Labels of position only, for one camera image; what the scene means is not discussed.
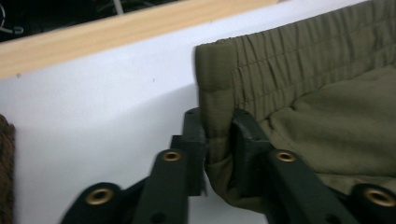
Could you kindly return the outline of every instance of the brown textured fabric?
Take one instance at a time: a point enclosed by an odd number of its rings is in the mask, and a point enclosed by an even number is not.
[[[230,108],[249,111],[270,140],[280,143],[270,122],[277,111],[327,85],[396,62],[395,11],[394,0],[367,1],[273,30],[197,47],[200,107],[211,146],[206,172],[217,194],[234,206],[262,212],[260,199],[242,198],[230,185]],[[328,158],[336,159],[337,155]],[[386,187],[393,186],[394,181],[393,175],[352,175],[347,170],[321,172],[320,176],[325,183],[344,191],[359,182]]]
[[[0,115],[0,223],[11,224],[14,205],[14,133],[13,125]]]

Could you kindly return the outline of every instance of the wooden strip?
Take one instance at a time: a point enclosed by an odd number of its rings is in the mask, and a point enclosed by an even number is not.
[[[188,0],[0,44],[0,79],[155,35],[232,16],[278,0]]]

